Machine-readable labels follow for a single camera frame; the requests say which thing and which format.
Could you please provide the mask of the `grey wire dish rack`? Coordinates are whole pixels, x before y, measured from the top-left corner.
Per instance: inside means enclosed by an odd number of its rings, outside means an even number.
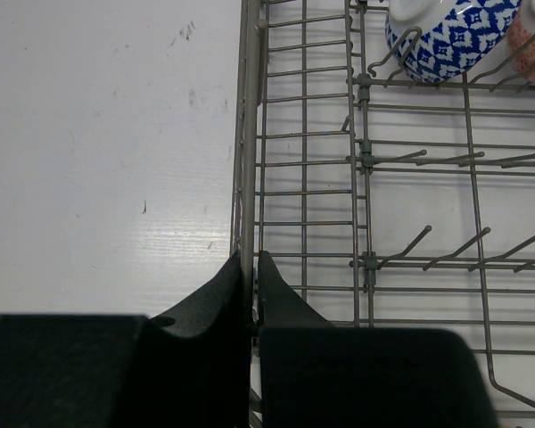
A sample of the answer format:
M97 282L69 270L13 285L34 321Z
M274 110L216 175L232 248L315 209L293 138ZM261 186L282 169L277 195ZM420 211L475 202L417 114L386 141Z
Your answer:
M535 427L535 82L408 78L385 1L244 1L231 245L346 327L433 327Z

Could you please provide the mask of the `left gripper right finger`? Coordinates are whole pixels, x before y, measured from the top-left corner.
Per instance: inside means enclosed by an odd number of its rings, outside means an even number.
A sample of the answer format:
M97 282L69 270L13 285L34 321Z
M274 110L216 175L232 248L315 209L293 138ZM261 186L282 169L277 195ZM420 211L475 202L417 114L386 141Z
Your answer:
M432 328L339 327L259 255L266 427L495 427L464 340Z

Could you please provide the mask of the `blue zigzag bowl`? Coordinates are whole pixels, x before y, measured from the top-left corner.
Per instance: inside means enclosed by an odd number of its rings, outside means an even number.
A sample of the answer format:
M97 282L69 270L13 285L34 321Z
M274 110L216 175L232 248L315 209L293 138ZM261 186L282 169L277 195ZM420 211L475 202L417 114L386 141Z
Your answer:
M439 83L475 66L498 45L519 1L390 1L387 46L414 81Z

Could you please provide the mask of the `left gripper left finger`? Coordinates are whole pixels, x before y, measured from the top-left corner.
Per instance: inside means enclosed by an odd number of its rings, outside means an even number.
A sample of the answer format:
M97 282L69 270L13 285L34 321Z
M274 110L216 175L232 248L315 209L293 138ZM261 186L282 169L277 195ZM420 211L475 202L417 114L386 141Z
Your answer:
M0 314L0 427L240 427L240 257L156 317Z

